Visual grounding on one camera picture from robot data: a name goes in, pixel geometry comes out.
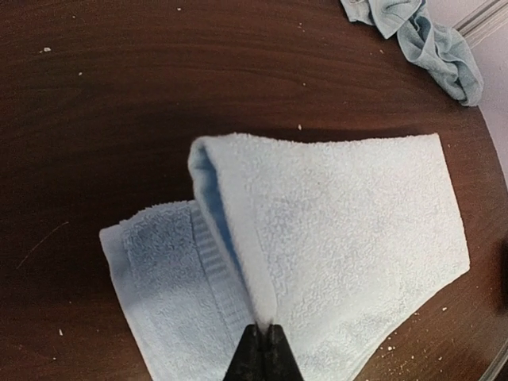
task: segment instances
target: towel fold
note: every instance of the towel fold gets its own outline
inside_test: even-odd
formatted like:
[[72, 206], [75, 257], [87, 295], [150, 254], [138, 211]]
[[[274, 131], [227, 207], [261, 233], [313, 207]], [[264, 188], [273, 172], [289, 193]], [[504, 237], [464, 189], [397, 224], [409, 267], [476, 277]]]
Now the towel fold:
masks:
[[245, 325], [284, 327], [304, 379], [350, 380], [469, 269], [439, 137], [194, 142], [196, 202], [101, 232], [153, 379], [219, 380]]
[[477, 106], [483, 78], [466, 40], [431, 21], [422, 0], [341, 0], [351, 22], [375, 25], [385, 38], [397, 33], [406, 59], [426, 69], [450, 97]]

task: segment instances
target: folded towel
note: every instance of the folded towel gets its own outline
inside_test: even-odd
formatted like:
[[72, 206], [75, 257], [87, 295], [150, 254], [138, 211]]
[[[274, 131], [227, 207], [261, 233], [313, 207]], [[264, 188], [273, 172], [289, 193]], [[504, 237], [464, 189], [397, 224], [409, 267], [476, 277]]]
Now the folded towel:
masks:
[[426, 69], [453, 99], [477, 106], [483, 78], [466, 40], [432, 23], [425, 0], [341, 0], [351, 22], [375, 25], [385, 38], [397, 33], [406, 59]]
[[254, 318], [284, 327], [304, 379], [350, 380], [469, 269], [437, 135], [194, 142], [196, 202], [103, 230], [125, 316], [158, 379], [221, 379]]

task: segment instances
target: dark wood surface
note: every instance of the dark wood surface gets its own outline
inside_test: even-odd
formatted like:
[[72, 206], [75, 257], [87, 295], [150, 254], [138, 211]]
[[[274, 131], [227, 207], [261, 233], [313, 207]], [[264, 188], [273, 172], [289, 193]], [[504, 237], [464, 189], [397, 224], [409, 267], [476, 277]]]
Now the dark wood surface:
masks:
[[481, 113], [337, 0], [7, 1], [0, 14], [0, 379], [149, 379], [98, 231], [192, 198], [190, 142], [233, 131], [441, 135], [471, 270], [358, 380], [477, 380], [508, 338], [508, 194]]

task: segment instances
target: wood grain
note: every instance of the wood grain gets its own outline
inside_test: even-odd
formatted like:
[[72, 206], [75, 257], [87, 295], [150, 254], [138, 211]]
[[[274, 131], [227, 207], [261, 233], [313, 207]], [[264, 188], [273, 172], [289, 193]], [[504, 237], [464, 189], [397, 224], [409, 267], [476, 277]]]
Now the wood grain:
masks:
[[233, 131], [440, 134], [471, 270], [358, 380], [477, 380], [508, 338], [508, 194], [481, 113], [336, 0], [8, 1], [0, 14], [0, 379], [149, 379], [98, 231], [192, 198], [190, 142]]

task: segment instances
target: towel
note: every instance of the towel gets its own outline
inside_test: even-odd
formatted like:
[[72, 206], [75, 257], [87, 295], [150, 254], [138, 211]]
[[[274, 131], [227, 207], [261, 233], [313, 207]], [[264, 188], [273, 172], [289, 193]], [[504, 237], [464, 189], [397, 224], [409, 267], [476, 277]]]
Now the towel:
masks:
[[352, 380], [469, 269], [437, 135], [301, 144], [233, 134], [190, 151], [195, 202], [101, 232], [153, 379], [219, 380], [244, 326], [283, 326], [306, 381]]
[[483, 78], [466, 40], [433, 23], [425, 0], [341, 0], [351, 22], [375, 25], [385, 38], [397, 33], [406, 59], [426, 69], [453, 99], [477, 106]]

